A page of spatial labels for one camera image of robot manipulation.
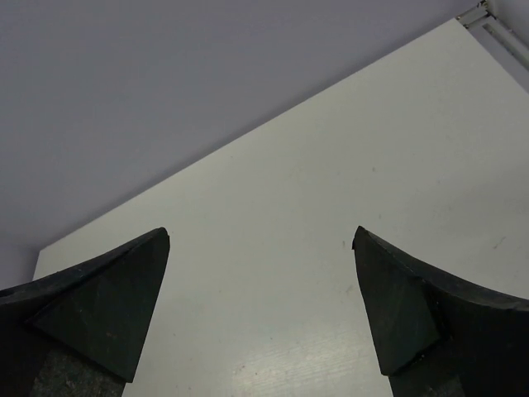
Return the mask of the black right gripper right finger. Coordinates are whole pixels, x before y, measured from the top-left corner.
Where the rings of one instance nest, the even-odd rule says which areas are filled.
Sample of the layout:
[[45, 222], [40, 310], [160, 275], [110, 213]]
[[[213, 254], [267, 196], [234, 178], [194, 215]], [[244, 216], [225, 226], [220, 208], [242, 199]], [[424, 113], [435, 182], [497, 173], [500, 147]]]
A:
[[526, 396], [528, 301], [410, 256], [363, 227], [352, 242], [382, 375], [395, 396]]

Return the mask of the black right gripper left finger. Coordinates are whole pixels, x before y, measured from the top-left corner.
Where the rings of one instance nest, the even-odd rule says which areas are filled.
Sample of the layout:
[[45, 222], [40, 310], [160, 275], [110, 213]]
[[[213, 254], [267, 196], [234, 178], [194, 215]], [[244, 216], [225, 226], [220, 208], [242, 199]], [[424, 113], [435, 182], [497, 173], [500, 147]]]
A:
[[3, 396], [120, 396], [134, 380], [169, 257], [163, 227], [1, 292]]

